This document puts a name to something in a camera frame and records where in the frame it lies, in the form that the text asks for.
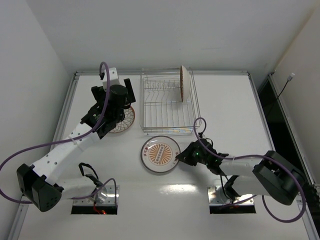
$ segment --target dish rack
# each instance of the dish rack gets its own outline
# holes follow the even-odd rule
[[[140,75],[140,126],[144,133],[175,135],[193,132],[200,117],[194,74],[190,74],[190,95],[181,101],[180,67],[142,69]]]

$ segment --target plate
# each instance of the plate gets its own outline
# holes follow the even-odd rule
[[[178,143],[168,136],[150,138],[141,149],[143,165],[152,172],[165,173],[173,169],[179,162],[176,156],[180,154]]]
[[[184,67],[180,66],[180,94],[182,102],[186,102],[190,96],[191,84],[189,71]]]
[[[132,106],[128,109],[125,109],[124,110],[124,120],[121,122],[118,122],[116,124],[116,127],[114,129],[112,129],[110,131],[110,133],[118,134],[118,133],[121,133],[121,132],[127,130],[134,123],[135,118],[136,118],[136,114],[135,114],[135,110],[133,109]]]

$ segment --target patterned plate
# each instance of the patterned plate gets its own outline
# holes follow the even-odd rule
[[[177,165],[178,154],[180,147],[175,140],[168,136],[155,136],[143,145],[141,160],[147,169],[155,173],[165,173]]]
[[[131,106],[129,109],[124,110],[124,120],[117,123],[116,127],[110,131],[112,134],[121,133],[127,130],[134,123],[136,118],[135,110]]]

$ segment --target tabletop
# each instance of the tabletop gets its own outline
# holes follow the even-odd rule
[[[71,214],[72,200],[60,201],[52,210],[28,208],[19,240],[78,239],[308,239],[303,221],[280,223],[264,209],[261,197],[254,199],[256,213],[210,214],[207,186],[220,181],[204,165],[182,162],[166,174],[147,170],[140,159],[143,144],[151,137],[139,124],[139,75],[119,75],[120,83],[130,78],[136,96],[132,104],[135,121],[126,131],[109,133],[88,148],[61,176],[79,178],[78,164],[89,163],[101,181],[115,178],[119,185],[117,215]],[[101,86],[98,75],[81,75],[63,125],[66,137],[95,103],[90,91]],[[200,114],[207,121],[205,135],[218,152],[233,156],[262,154],[272,149],[255,89],[247,75],[194,74]],[[171,136],[183,151],[195,135]],[[299,212],[296,202],[284,206],[270,197],[267,204],[279,218]]]

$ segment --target white wall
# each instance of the white wall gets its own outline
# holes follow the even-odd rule
[[[67,71],[273,71],[318,0],[26,0]]]
[[[25,0],[2,0],[0,7],[1,160],[54,136],[71,79]],[[13,158],[0,172],[0,187],[21,197],[16,170],[49,149]],[[4,240],[18,205],[0,196],[0,239]]]
[[[280,99],[305,151],[310,170],[320,183],[320,7],[318,7],[277,66],[278,93],[290,73],[294,79]]]

